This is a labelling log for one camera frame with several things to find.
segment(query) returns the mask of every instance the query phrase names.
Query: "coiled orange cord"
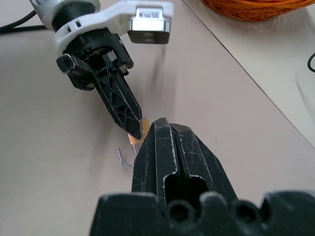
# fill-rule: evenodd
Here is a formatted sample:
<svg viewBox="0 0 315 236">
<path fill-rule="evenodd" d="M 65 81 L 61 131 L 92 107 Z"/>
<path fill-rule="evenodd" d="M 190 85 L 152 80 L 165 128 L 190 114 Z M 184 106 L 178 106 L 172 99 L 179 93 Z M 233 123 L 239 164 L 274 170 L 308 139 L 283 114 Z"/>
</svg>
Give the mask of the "coiled orange cord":
<svg viewBox="0 0 315 236">
<path fill-rule="evenodd" d="M 297 8 L 309 6 L 315 0 L 202 0 L 221 15 L 239 21 L 265 21 Z"/>
</svg>

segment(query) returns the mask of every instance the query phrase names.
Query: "black cable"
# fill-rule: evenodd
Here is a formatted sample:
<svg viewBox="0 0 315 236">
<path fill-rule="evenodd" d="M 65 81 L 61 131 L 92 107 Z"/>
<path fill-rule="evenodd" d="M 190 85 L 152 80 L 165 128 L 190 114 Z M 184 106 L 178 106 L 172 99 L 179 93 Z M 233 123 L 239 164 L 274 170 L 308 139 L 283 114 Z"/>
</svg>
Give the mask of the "black cable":
<svg viewBox="0 0 315 236">
<path fill-rule="evenodd" d="M 311 55 L 309 61 L 307 62 L 307 67 L 310 69 L 311 72 L 315 73 L 315 69 L 313 69 L 313 67 L 311 66 L 311 62 L 312 62 L 314 57 L 315 57 L 315 53 L 313 55 Z"/>
<path fill-rule="evenodd" d="M 26 21 L 29 21 L 32 17 L 36 15 L 35 10 L 32 11 L 27 16 L 23 17 L 21 20 L 13 22 L 9 25 L 0 27 L 0 34 L 4 33 L 12 33 L 12 32 L 22 32 L 22 31 L 30 31 L 30 30 L 44 30 L 45 26 L 26 26 L 26 27 L 17 27 L 21 24 L 24 24 Z"/>
</svg>

